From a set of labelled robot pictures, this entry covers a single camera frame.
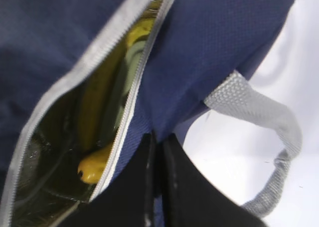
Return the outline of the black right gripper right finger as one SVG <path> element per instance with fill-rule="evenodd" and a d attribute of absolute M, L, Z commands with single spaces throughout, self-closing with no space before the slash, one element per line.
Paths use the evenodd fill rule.
<path fill-rule="evenodd" d="M 212 185 L 183 150 L 176 135 L 160 145 L 161 191 L 166 227 L 264 227 L 257 216 Z"/>

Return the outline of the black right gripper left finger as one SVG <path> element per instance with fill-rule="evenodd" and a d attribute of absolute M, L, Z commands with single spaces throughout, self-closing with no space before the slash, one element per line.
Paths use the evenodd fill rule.
<path fill-rule="evenodd" d="M 156 143 L 144 134 L 122 172 L 91 203 L 81 206 L 61 227 L 153 227 Z"/>

